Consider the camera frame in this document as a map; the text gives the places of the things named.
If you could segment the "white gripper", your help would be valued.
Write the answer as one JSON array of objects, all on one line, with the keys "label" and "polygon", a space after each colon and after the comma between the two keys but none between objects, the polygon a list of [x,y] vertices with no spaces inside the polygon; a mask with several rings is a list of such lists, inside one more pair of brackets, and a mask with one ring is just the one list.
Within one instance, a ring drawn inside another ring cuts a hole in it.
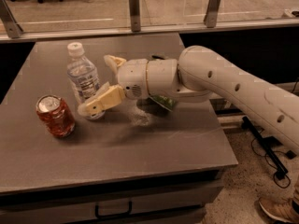
[{"label": "white gripper", "polygon": [[82,117],[99,114],[129,99],[146,99],[149,97],[146,82],[147,59],[127,61],[121,57],[105,55],[104,61],[114,74],[119,85],[105,83],[94,96],[78,106]]}]

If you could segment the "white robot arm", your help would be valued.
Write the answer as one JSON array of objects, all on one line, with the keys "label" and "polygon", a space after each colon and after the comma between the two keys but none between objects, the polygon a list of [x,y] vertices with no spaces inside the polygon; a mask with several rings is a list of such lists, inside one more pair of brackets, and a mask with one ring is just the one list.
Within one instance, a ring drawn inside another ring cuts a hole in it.
[{"label": "white robot arm", "polygon": [[212,93],[234,104],[293,152],[299,152],[299,97],[227,61],[211,49],[191,46],[176,59],[137,59],[106,55],[115,85],[105,84],[78,106],[87,117],[128,99],[165,96],[178,102],[201,103]]}]

